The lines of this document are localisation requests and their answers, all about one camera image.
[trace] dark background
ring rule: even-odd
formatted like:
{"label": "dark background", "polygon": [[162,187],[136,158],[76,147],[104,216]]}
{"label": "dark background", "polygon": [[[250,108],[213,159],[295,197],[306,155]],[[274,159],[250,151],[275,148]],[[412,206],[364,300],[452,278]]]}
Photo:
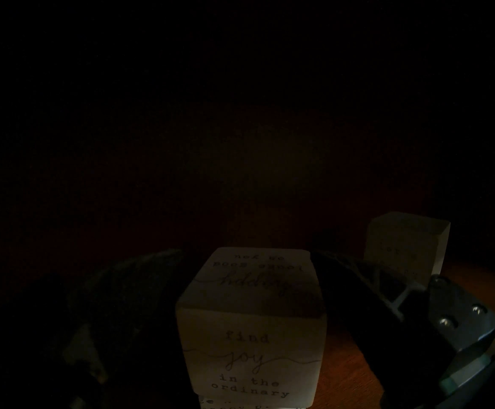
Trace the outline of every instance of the dark background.
{"label": "dark background", "polygon": [[0,302],[388,210],[495,269],[495,0],[0,0]]}

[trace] wooden block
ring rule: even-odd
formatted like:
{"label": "wooden block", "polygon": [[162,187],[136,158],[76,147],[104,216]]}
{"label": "wooden block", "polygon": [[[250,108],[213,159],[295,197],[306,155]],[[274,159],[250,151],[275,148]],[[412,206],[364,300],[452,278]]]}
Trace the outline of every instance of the wooden block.
{"label": "wooden block", "polygon": [[368,225],[364,259],[387,265],[427,286],[440,274],[450,222],[390,212]]}
{"label": "wooden block", "polygon": [[[199,396],[200,409],[269,409],[270,406],[263,405],[237,405],[228,400],[215,400],[203,396]],[[276,407],[272,409],[288,409],[285,407]],[[306,409],[305,407],[298,407],[296,409]]]}
{"label": "wooden block", "polygon": [[217,249],[176,318],[195,393],[241,406],[312,405],[327,322],[308,251]]}

